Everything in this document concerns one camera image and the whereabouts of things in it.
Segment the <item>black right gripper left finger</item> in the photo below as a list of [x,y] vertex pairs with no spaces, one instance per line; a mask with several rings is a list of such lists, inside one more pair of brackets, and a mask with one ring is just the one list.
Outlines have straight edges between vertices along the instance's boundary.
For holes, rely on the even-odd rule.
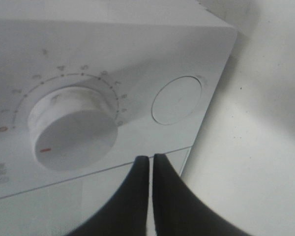
[[69,236],[145,236],[149,198],[149,158],[138,156],[107,203]]

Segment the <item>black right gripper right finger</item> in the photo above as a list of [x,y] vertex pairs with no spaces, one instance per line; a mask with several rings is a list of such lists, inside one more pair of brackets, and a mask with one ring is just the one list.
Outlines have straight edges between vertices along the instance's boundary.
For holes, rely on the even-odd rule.
[[200,201],[165,154],[153,158],[153,214],[158,236],[247,236]]

